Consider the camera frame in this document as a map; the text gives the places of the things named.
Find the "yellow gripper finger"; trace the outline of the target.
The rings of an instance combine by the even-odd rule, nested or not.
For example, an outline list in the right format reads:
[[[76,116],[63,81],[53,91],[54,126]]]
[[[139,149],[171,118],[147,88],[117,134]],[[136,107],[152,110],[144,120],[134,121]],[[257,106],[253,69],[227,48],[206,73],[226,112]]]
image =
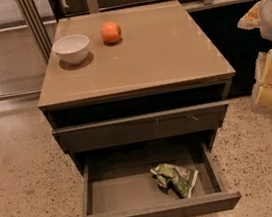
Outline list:
[[[238,21],[238,28],[243,29],[243,30],[253,30],[253,28],[259,28],[259,7],[260,7],[260,2],[258,1],[251,7],[250,10],[246,14],[244,14],[243,17]]]
[[[257,105],[272,107],[272,87],[256,85],[253,87],[253,90],[255,103]]]

